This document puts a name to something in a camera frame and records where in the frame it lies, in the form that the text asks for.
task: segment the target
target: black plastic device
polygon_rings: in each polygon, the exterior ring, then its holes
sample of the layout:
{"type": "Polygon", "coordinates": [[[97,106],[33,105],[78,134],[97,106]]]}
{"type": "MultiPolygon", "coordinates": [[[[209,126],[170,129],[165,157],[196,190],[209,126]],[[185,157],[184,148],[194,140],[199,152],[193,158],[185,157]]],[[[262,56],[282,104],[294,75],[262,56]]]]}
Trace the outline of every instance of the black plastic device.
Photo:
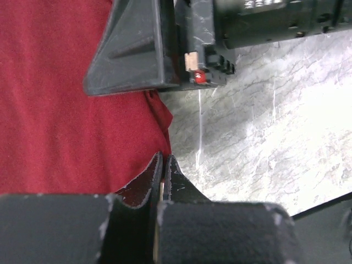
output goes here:
{"type": "Polygon", "coordinates": [[[225,85],[235,48],[352,29],[352,0],[115,0],[88,95],[225,85]]]}

